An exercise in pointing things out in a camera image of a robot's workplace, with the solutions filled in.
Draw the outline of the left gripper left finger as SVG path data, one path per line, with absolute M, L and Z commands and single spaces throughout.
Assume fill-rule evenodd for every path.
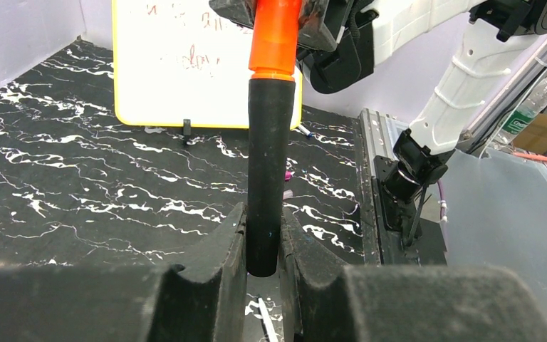
M 0 266 L 0 341 L 241 341 L 245 216 L 171 264 Z

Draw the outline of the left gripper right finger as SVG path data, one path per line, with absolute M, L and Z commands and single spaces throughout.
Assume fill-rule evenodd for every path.
M 531 290 L 506 269 L 350 265 L 283 211 L 287 341 L 547 341 Z

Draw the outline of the black orange-tipped marker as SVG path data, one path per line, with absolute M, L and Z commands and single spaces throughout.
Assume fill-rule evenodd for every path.
M 246 267 L 256 277 L 276 272 L 295 89 L 293 81 L 249 81 Z

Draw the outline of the orange marker cap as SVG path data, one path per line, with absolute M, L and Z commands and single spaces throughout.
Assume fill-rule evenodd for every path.
M 300 0 L 256 2 L 249 58 L 252 78 L 294 81 Z

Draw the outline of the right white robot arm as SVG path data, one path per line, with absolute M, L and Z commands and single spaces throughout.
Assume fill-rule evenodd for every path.
M 428 186 L 447 161 L 469 117 L 509 73 L 514 59 L 547 33 L 547 1 L 303 1 L 288 19 L 280 1 L 210 1 L 220 17 L 252 29 L 260 42 L 289 38 L 300 70 L 319 93 L 344 90 L 371 75 L 411 40 L 463 13 L 469 15 L 457 52 L 421 113 L 399 136 L 397 163 L 380 182 L 383 217 L 405 246 Z

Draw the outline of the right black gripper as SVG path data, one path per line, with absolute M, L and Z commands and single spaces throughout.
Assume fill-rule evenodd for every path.
M 337 93 L 374 71 L 370 1 L 307 0 L 299 15 L 297 66 L 313 89 Z M 220 17 L 252 29 L 256 0 L 209 0 Z

